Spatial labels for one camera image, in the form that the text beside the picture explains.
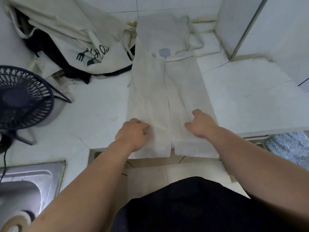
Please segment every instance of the countertop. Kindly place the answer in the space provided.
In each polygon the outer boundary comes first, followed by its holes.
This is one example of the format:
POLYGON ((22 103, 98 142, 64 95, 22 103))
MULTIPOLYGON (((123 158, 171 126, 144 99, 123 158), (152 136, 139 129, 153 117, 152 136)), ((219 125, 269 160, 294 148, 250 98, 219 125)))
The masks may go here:
MULTIPOLYGON (((219 125, 241 136, 309 129, 309 97, 276 64, 266 59, 228 62, 223 52, 197 60, 219 125), (244 87, 249 91, 240 92, 244 87)), ((40 126, 18 131, 37 144, 15 141, 7 152, 8 166, 66 160, 60 190, 64 189, 87 166, 90 149, 107 147, 126 121, 130 77, 131 72, 126 72, 113 78, 92 78, 88 85, 78 81, 71 90, 72 104, 57 101, 55 111, 61 105, 64 108, 56 119, 52 113, 40 126)))

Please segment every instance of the sink basin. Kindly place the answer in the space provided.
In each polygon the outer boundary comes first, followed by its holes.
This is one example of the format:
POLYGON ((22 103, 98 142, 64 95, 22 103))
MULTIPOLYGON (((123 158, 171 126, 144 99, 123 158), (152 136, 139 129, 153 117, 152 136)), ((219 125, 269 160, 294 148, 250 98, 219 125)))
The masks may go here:
POLYGON ((16 212, 37 217, 59 192, 64 166, 61 161, 8 167, 0 183, 0 230, 16 212))

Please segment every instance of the person's left arm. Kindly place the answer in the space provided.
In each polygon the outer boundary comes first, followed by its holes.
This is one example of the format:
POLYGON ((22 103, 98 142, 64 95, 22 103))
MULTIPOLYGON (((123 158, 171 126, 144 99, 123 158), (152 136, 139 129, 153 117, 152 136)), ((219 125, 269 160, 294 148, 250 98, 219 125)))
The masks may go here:
POLYGON ((137 119, 125 122, 115 141, 56 196, 28 232, 100 231, 125 162, 148 140, 148 126, 137 119))

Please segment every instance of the person's right arm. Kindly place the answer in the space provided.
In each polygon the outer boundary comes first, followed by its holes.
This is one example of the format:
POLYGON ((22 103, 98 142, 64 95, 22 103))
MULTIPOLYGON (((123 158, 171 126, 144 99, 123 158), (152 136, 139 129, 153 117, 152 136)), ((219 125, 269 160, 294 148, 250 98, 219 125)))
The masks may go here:
POLYGON ((219 127, 199 109, 193 115, 185 127, 211 142, 249 194, 309 222, 309 171, 219 127))

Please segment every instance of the sink rim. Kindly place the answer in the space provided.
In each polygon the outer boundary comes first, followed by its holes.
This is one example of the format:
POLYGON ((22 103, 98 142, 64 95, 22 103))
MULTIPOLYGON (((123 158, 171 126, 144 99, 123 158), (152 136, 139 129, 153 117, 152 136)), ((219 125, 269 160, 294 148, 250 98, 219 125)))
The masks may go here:
POLYGON ((46 163, 9 166, 7 167, 6 174, 4 175, 0 185, 5 182, 16 181, 29 181, 34 183, 40 190, 41 194, 40 214, 59 192, 65 163, 65 160, 61 160, 46 163), (50 181, 43 180, 43 178, 46 178, 46 175, 50 176, 50 181))

